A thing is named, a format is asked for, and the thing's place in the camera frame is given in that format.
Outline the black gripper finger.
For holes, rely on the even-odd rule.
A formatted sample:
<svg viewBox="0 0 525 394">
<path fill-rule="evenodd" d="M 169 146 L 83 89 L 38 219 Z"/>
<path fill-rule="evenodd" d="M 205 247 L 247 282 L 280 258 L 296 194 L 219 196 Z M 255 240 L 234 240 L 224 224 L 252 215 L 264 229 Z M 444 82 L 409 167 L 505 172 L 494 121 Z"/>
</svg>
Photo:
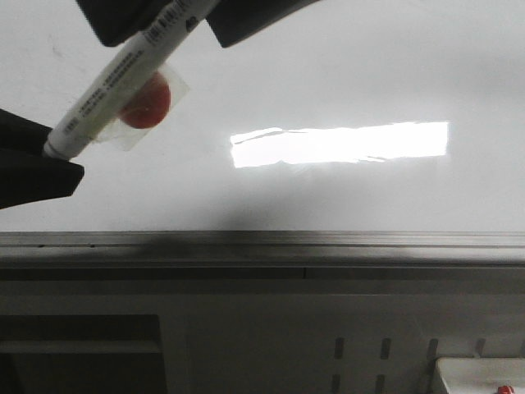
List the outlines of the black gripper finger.
<svg viewBox="0 0 525 394">
<path fill-rule="evenodd" d="M 69 197 L 83 177 L 81 165 L 1 149 L 1 209 Z"/>
<path fill-rule="evenodd" d="M 96 37 L 116 47 L 148 28 L 169 0 L 76 0 Z"/>
<path fill-rule="evenodd" d="M 223 48 L 236 45 L 316 0 L 220 1 L 206 21 Z"/>
<path fill-rule="evenodd" d="M 31 120 L 1 110 L 1 148 L 41 156 L 52 130 Z"/>
</svg>

